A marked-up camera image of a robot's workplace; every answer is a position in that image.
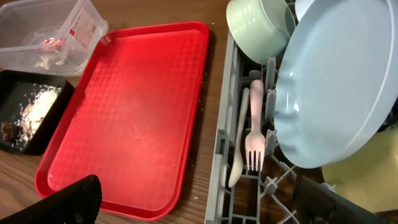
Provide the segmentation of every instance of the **black object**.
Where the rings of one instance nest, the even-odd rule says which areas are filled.
[[[29,100],[34,100],[35,96],[32,93],[38,93],[44,88],[40,87],[41,85],[60,87],[62,90],[33,138],[27,144],[24,141],[3,141],[0,131],[0,149],[16,154],[43,153],[75,90],[63,77],[10,70],[0,72],[0,125],[2,122],[13,125],[20,119],[21,110],[26,108]]]
[[[296,178],[293,200],[302,224],[389,223],[304,176]]]
[[[94,224],[102,201],[101,183],[89,175],[0,220],[0,224]]]

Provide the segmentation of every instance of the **clear plastic container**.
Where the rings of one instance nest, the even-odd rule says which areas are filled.
[[[22,0],[0,8],[0,67],[75,76],[108,30],[90,0]]]

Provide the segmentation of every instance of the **light blue plate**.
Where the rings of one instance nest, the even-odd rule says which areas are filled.
[[[295,165],[342,160],[383,123],[398,96],[397,19],[396,0],[316,0],[305,13],[276,86],[277,137]]]

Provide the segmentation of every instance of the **wood surface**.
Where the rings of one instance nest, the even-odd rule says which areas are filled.
[[[0,5],[10,0],[0,0]],[[156,223],[203,223],[210,183],[213,147],[223,79],[224,56],[228,27],[225,18],[229,0],[92,0],[107,20],[109,30],[138,27],[169,22],[198,20],[211,29],[206,72],[201,86],[200,104],[197,109],[187,162],[183,189],[175,208]],[[75,85],[78,78],[70,79]],[[34,189],[35,170],[40,156],[17,156],[0,151],[0,219],[38,202],[41,198]],[[273,161],[266,160],[264,175],[278,177],[283,174]],[[312,179],[321,182],[319,169],[302,170]],[[277,191],[279,199],[292,208],[292,187],[290,179],[284,180]],[[256,211],[256,183],[240,180],[236,187],[234,212],[253,215]],[[284,216],[283,211],[269,198],[261,204],[262,223],[277,223]],[[389,218],[398,217],[396,212]],[[96,223],[143,223],[100,212]]]

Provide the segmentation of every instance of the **white cup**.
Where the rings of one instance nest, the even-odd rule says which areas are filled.
[[[261,65],[284,51],[295,29],[284,0],[232,0],[226,18],[239,48]]]

